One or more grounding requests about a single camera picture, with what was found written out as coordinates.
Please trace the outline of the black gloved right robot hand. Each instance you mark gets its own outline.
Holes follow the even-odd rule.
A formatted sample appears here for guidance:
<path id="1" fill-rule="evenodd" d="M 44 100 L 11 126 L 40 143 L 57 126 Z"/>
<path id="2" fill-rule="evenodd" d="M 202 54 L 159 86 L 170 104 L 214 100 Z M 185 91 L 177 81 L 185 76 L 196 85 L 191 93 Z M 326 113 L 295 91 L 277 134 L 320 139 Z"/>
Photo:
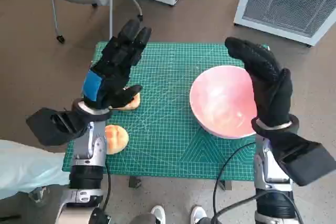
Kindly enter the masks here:
<path id="1" fill-rule="evenodd" d="M 235 37 L 225 40 L 230 57 L 241 60 L 253 83 L 257 119 L 269 128 L 290 122 L 291 73 L 266 46 Z"/>

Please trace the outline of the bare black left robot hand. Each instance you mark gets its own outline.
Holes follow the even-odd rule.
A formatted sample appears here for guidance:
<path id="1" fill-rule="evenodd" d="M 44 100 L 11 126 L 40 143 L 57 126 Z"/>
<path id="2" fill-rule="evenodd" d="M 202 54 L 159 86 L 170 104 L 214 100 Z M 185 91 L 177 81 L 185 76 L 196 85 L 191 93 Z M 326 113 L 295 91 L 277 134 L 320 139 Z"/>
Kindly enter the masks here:
<path id="1" fill-rule="evenodd" d="M 87 106 L 121 108 L 142 90 L 139 84 L 127 87 L 131 67 L 140 61 L 151 36 L 152 29 L 140 25 L 137 19 L 129 20 L 103 48 L 101 58 L 90 68 L 82 87 Z"/>

